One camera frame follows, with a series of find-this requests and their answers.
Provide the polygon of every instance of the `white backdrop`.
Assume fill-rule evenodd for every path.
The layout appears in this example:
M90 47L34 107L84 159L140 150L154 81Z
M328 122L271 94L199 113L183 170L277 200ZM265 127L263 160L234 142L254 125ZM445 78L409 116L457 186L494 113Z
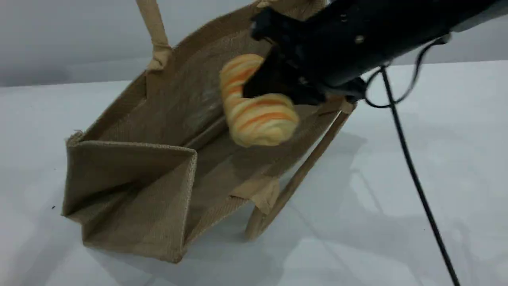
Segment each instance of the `white backdrop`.
M159 0L172 45L252 0ZM456 34L429 63L508 60L508 18ZM2 0L0 86L131 80L148 63L148 32L134 1ZM409 64L414 53L396 63Z

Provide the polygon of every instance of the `jute bag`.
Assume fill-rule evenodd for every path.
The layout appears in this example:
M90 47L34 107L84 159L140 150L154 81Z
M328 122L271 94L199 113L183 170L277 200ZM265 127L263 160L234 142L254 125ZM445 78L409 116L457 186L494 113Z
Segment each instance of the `jute bag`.
M277 147L237 146L230 139L219 71L233 57L265 55L249 36L255 2L215 19L171 48L155 0L138 0L153 59L86 132L67 141L63 215L82 225L86 246L182 259L204 231L252 202L246 235L262 233L312 168L354 106L340 97L299 106L295 136ZM279 0L276 10L305 19L324 0ZM322 137L287 187L279 177Z

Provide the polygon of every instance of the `wire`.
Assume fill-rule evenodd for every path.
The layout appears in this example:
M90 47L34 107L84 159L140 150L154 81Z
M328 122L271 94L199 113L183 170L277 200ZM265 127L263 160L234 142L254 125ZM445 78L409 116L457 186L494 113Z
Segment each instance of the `wire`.
M423 192L422 184L420 183L420 179L418 178L418 174L417 174L415 166L412 162L411 154L409 153L409 148L407 147L406 138L404 135L404 131L402 130L402 125L400 123L399 114L397 112L397 107L396 107L396 105L398 103L402 102L404 99L406 99L408 97L408 95L411 93L411 91L415 87L416 82L418 81L418 77L420 74L420 68L423 63L423 58L424 58L425 54L430 50L431 47L433 47L435 45L446 44L449 40L450 40L449 35L443 36L443 37L433 41L432 43L430 43L429 45L427 45L420 51L420 53L418 54L416 63L415 63L415 69L413 71L411 83L409 84L409 87L406 90L406 92L399 99L395 100L393 98L392 87L390 85L390 81L388 79L388 74L386 71L386 68L388 67L389 64L381 66L367 80L367 88L368 88L376 76L378 76L379 74L381 74L383 76L383 82L385 84L385 89L386 89L386 93L388 95L389 104L387 104L387 105L374 104L367 98L366 94L364 96L364 99L367 102L367 104L372 107L390 108L390 110L392 111L393 121L395 123L395 128L397 129L397 134L399 136L400 145L402 147L402 152L404 153L404 158L406 160L407 167L409 168L409 173L411 174L412 180L415 184L416 190L418 192L418 196L420 197L420 200L422 201L423 208L425 209L425 214L427 215L430 226L432 228L432 232L434 233L434 237L435 237L437 245L439 247L439 251L441 252L444 263L446 264L446 267L447 267L448 273L450 275L450 278L452 279L453 285L460 286L459 278L457 277L457 273L455 272L455 269L453 268L452 260L450 259L450 256L448 255L445 243L442 239L441 233L439 232L439 228L437 227L436 220L434 219L434 215L432 214L432 211L430 209L430 206L429 206L429 203L428 203L427 198L425 196L425 193Z
M450 256L448 255L448 252L445 247L445 243L443 242L443 239L441 237L441 233L439 232L439 228L437 227L437 223L434 219L434 215L432 214L432 211L430 210L429 203L427 201L427 198L425 196L425 193L423 192L423 187L420 183L420 179L418 178L418 174L415 170L415 166L413 165L411 154L409 153L409 148L407 147L407 142L404 136L404 131L402 130L402 125L400 124L399 114L397 112L396 104L397 102L393 98L392 94L392 88L390 86L390 82L388 80L388 74L386 72L386 67L381 67L380 69L381 74L383 75L383 81L385 83L385 89L388 95L389 100L389 108L392 111L393 120L395 122L395 127L397 128L397 133L399 135L400 145L402 147L402 151L404 153L404 157L406 159L407 167L409 168L409 172L411 173L411 177L413 179L413 182L415 183L416 190L418 191L418 196L420 196L420 200L422 201L423 208L425 209L425 213L427 214L427 218L429 220L430 226L432 228L432 231L434 232L434 237L436 238L436 242L439 246L439 251L441 252L441 255L443 257L444 263L446 264L446 267L448 269L448 273L450 274L450 278L452 279L454 286L460 286L459 278L457 277L457 274L455 273L455 269L453 268L452 261L450 259Z
M434 40L432 41L430 44L428 44L427 46L425 46L419 53L418 53L418 56L417 56L417 60L415 62L415 68L413 69L413 75L412 75L412 78L411 78L411 83L409 84L409 87L407 88L407 90L404 92L404 94L397 100L395 100L395 104L399 104L400 102L402 102L404 99L407 98L407 96L413 91L413 88L415 88L415 85L418 81L418 77L420 76L420 68L422 66L422 63L423 63L423 59L425 57L425 55L427 54L427 52L433 47L433 46L436 46L436 45L444 45L446 43L448 43L450 40L450 34L448 35L445 35L443 37L440 37L438 38L437 40ZM368 78L367 80L367 87L366 87L366 90L369 88L370 84L374 81L374 79L381 73L381 69L378 69L377 71L375 71L373 74L370 75L370 77ZM372 106L372 107L375 107L375 108L389 108L390 107L390 104L386 104L386 105L377 105L375 103L373 103L372 101L369 100L369 98L367 97L366 95L367 93L365 93L365 97L363 99L365 99L365 102Z

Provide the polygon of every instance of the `striped croissant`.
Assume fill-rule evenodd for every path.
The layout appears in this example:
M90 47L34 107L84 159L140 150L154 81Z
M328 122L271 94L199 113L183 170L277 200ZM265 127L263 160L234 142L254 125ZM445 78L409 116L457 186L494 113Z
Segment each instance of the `striped croissant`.
M230 134L236 144L244 147L279 145L291 138L299 122L292 101L283 94L242 97L244 83L262 62L259 55L244 54L229 61L220 72Z

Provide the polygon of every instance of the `white surface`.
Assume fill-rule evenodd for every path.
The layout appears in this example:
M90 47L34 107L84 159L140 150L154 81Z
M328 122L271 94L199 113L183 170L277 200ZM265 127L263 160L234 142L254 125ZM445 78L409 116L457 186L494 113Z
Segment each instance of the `white surface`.
M397 94L411 69L390 69ZM508 284L507 74L506 61L426 65L399 107L463 286ZM1 285L451 285L390 112L364 103L255 242L241 239L247 208L176 266L83 247L59 215L64 139L126 84L0 89ZM371 94L385 97L380 81Z
M169 43L254 0L160 0ZM427 62L508 60L508 17L455 34ZM134 1L2 0L0 86L128 80L151 57ZM412 64L415 53L396 61Z

